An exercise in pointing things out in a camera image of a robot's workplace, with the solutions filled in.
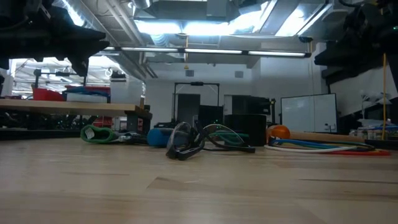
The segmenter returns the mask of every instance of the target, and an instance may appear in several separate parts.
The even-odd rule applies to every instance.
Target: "plastic bin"
[[[61,93],[43,88],[33,89],[33,100],[65,101]]]

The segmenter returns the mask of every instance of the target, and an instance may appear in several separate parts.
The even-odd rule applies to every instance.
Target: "metal frame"
[[[174,95],[173,95],[173,118],[172,122],[175,122],[175,96],[177,95],[177,85],[191,85],[191,86],[203,86],[203,85],[216,85],[217,86],[217,106],[220,106],[220,84],[219,83],[203,83],[203,82],[176,82],[174,83]]]

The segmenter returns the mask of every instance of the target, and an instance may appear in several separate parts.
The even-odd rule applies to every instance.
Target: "white cable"
[[[339,152],[339,151],[347,151],[351,149],[356,149],[356,146],[352,147],[336,147],[331,149],[289,149],[284,147],[274,147],[274,146],[264,146],[266,149],[272,149],[276,151],[282,152],[303,152],[303,153],[326,153],[326,152]]]

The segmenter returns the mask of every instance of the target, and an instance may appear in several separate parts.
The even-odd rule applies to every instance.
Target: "ceiling light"
[[[232,30],[231,34],[235,33],[237,30],[245,30],[245,29],[250,29],[253,27],[253,30],[250,32],[255,32],[259,30],[262,25],[265,23],[265,21],[268,19],[269,14],[273,10],[275,6],[276,0],[274,0],[274,3],[270,5],[270,10],[267,11],[269,2],[266,1],[261,4],[261,10],[260,11],[254,11],[254,12],[249,12],[240,15],[238,18],[234,19],[229,23],[229,29]]]
[[[321,16],[324,15],[324,13],[326,13],[333,5],[332,4],[328,4],[326,5],[322,11],[320,11],[309,23],[307,23],[307,25],[305,25],[298,33],[297,35],[302,35],[305,31],[307,31],[308,28],[310,28],[317,20],[319,20],[319,18],[321,18]]]
[[[231,34],[227,22],[189,22],[183,33],[188,35],[228,35]]]
[[[70,80],[69,78],[65,78],[65,77],[61,77],[62,80],[65,80],[67,82],[73,82],[72,80]]]
[[[178,34],[181,33],[181,27],[178,22],[146,22],[134,21],[139,32],[149,35],[160,34]]]
[[[62,0],[66,9],[68,10],[69,16],[72,18],[73,23],[76,26],[84,25],[85,21],[79,16],[79,14],[71,7],[67,0]]]
[[[280,57],[304,57],[305,53],[296,52],[266,52],[266,51],[249,51],[249,55],[257,56],[280,56]]]
[[[295,35],[305,25],[304,12],[300,9],[294,10],[286,19],[276,36],[290,37]]]
[[[110,85],[110,83],[87,83],[87,85]]]
[[[137,51],[137,52],[165,52],[165,53],[172,53],[178,52],[178,49],[171,49],[171,48],[155,48],[155,47],[122,47],[122,50],[126,51]]]
[[[33,93],[33,91],[19,91],[19,90],[13,90],[13,93]]]
[[[54,74],[50,74],[50,75],[49,75],[49,79],[55,80],[55,81],[60,81],[60,80],[61,80],[61,77],[57,77],[57,76],[55,76]]]
[[[100,51],[97,54],[94,54],[94,56],[120,56],[119,52],[104,52]]]
[[[261,5],[261,9],[262,9],[263,13],[262,13],[262,15],[260,17],[260,21],[257,23],[256,26],[254,26],[253,32],[257,32],[257,31],[261,30],[261,28],[266,23],[269,15],[271,14],[272,10],[274,10],[276,2],[277,2],[277,0],[271,0],[269,2],[265,2],[265,3],[263,3]]]
[[[186,53],[209,53],[209,54],[242,54],[241,50],[218,50],[218,49],[185,49]]]

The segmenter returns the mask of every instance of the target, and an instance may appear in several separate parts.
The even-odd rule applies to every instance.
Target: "table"
[[[398,154],[165,149],[81,139],[0,147],[0,223],[395,224]]]
[[[0,100],[0,108],[44,114],[127,116],[127,129],[147,133],[152,114],[136,105],[116,103],[80,103],[38,100]]]

